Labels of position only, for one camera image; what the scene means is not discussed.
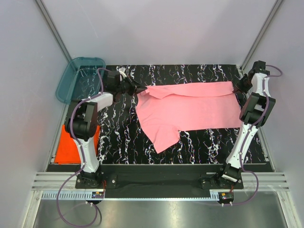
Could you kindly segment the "pink t shirt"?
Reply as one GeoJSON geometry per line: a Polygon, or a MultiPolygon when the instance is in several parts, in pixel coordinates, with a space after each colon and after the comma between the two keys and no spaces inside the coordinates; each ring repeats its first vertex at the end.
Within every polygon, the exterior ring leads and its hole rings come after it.
{"type": "Polygon", "coordinates": [[[176,144],[180,131],[241,125],[230,81],[148,86],[137,98],[140,126],[157,153],[176,144]]]}

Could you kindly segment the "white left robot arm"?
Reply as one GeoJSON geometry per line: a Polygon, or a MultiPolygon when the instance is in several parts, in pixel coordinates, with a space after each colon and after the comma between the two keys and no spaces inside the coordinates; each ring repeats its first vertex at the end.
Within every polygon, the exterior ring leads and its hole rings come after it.
{"type": "Polygon", "coordinates": [[[135,96],[147,89],[121,70],[106,70],[103,75],[100,70],[104,69],[97,69],[99,92],[82,100],[71,101],[65,121],[65,131],[73,139],[80,157],[77,181],[92,188],[98,188],[103,181],[94,146],[98,112],[112,106],[121,94],[135,96]]]}

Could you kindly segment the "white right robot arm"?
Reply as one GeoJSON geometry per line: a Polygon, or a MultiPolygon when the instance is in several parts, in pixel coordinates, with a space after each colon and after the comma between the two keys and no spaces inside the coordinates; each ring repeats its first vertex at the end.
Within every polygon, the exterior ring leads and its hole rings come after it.
{"type": "Polygon", "coordinates": [[[235,145],[223,167],[216,174],[215,183],[220,188],[233,186],[241,180],[241,173],[244,172],[244,160],[251,141],[259,128],[266,123],[276,104],[276,100],[271,97],[268,88],[270,72],[261,70],[250,72],[248,75],[252,76],[253,92],[241,109],[239,116],[241,127],[235,145]]]}

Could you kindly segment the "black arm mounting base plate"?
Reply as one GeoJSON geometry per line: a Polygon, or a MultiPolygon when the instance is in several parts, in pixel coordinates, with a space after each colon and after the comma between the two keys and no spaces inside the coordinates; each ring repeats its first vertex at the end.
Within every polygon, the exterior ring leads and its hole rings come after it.
{"type": "Polygon", "coordinates": [[[105,184],[72,177],[65,190],[101,189],[109,199],[207,198],[209,190],[231,188],[213,183],[220,164],[102,164],[98,174],[105,184]]]}

